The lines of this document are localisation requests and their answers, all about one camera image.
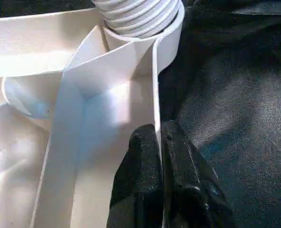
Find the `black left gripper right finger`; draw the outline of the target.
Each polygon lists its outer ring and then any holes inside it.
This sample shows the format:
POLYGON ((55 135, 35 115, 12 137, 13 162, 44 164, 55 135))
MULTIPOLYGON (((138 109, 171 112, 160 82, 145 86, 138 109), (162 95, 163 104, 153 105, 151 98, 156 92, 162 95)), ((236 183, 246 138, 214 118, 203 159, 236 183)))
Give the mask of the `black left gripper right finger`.
POLYGON ((232 228, 233 211, 218 176, 174 121, 161 126, 168 228, 232 228))

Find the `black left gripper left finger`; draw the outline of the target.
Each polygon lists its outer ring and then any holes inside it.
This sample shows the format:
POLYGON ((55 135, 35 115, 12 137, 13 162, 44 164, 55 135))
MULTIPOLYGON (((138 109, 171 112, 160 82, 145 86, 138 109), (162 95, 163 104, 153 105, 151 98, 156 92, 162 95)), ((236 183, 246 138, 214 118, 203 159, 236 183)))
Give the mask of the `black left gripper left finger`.
POLYGON ((164 186, 159 146, 152 124, 132 133, 117 169, 109 205, 110 228, 160 228, 164 186))

